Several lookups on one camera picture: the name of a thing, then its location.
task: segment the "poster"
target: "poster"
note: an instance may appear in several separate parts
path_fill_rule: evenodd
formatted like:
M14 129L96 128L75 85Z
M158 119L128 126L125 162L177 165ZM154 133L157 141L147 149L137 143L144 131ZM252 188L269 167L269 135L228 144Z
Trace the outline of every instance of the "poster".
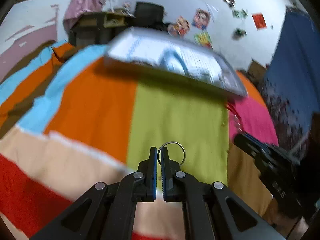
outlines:
M209 12L197 9L196 14L193 17L192 26L197 27L200 30L205 30L209 24L209 20Z
M167 30L171 36L183 37L190 30L190 24L185 18L179 16L177 23L170 24Z
M196 34L195 40L199 45L212 49L212 46L211 46L212 41L208 32L202 32L202 33Z
M252 18L254 20L257 30L267 27L262 13L252 14Z

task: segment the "white wall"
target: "white wall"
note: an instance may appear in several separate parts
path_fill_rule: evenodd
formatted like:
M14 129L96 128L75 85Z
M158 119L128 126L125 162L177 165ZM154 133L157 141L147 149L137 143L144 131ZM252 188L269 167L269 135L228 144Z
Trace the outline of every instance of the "white wall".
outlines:
M118 0L117 4L121 5L125 1L132 3L132 10L136 1L163 5L168 13L164 22L175 22L182 15L191 23L197 8L206 8L206 3L214 6L219 13L215 23L210 22L207 31L212 38L213 48L221 52L235 69L247 69L252 58L262 65L271 62L281 33L285 6L291 5L289 0L235 0L236 9L248 10L249 16L242 22L232 17L231 9L222 0ZM260 12L263 13L267 29L257 30L255 27L251 14ZM247 36L234 41L232 35L237 27L245 29ZM185 38L193 40L193 35L200 32L196 28L192 29Z
M10 48L18 38L50 25L56 25L58 41L68 40L62 20L70 1L28 0L15 4L0 26L0 54ZM28 25L33 27L7 40Z

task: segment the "bed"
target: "bed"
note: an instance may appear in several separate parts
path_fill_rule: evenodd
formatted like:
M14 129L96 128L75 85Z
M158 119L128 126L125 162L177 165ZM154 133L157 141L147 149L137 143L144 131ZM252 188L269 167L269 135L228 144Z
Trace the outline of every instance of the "bed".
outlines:
M106 49L54 43L0 85L0 213L16 239L31 237L96 182L120 181L151 146L172 140L187 151L184 171L228 184L263 215L271 195L253 160L232 144L238 130L225 100L110 73ZM277 145L259 93L238 75L249 97L232 105L244 130ZM168 149L182 158L178 147ZM157 194L155 203L138 203L133 239L184 239L181 206Z

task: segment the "red fabric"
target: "red fabric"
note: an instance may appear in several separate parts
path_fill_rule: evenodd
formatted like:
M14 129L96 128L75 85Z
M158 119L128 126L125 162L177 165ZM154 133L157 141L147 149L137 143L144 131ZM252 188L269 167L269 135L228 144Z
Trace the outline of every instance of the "red fabric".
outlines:
M236 111L235 107L233 106L233 104L231 103L227 103L226 108L233 114L234 118L235 118L235 123L236 123L236 127L238 127L238 129L241 129L241 131L244 131L243 128L243 124L242 124L242 119L239 116L238 112Z
M253 98L244 98L232 104L241 117L244 131L258 140L278 145L278 137L268 109ZM229 138L233 140L239 132L236 129L234 115L229 111Z
M0 154L0 212L27 237L33 236L72 202L31 180ZM132 234L132 240L159 240Z
M147 236L141 236L136 233L132 233L131 240L160 240L160 238L151 238L151 237L147 237Z

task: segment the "red poster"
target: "red poster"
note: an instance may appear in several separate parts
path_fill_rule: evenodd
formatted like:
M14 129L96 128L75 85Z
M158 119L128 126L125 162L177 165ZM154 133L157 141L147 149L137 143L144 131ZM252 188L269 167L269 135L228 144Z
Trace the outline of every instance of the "red poster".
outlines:
M257 29L262 29L267 27L262 13L252 14L252 18L254 20L254 23Z

